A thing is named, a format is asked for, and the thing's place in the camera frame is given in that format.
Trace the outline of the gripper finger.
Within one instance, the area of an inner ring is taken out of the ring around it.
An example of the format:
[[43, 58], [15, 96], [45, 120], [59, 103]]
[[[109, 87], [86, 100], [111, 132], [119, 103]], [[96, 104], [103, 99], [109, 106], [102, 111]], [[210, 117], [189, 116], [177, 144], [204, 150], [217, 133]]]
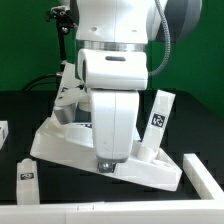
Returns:
[[116, 164], [113, 162], [99, 162], [98, 170], [100, 173], [113, 173], [115, 170]]

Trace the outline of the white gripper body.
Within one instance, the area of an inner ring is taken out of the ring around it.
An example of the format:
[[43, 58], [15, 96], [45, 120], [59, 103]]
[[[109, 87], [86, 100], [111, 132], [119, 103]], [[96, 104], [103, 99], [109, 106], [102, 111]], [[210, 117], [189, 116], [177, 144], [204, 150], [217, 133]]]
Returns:
[[125, 162], [136, 129], [137, 91], [90, 90], [93, 145], [100, 162]]

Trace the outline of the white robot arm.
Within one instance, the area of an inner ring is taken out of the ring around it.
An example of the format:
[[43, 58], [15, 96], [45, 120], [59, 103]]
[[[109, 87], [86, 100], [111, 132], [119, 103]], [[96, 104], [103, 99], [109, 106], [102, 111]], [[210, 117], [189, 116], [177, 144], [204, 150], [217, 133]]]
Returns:
[[202, 0], [71, 0], [79, 13], [75, 87], [62, 86], [55, 113], [90, 104], [101, 173], [129, 159], [139, 92], [167, 65], [171, 44], [197, 25]]

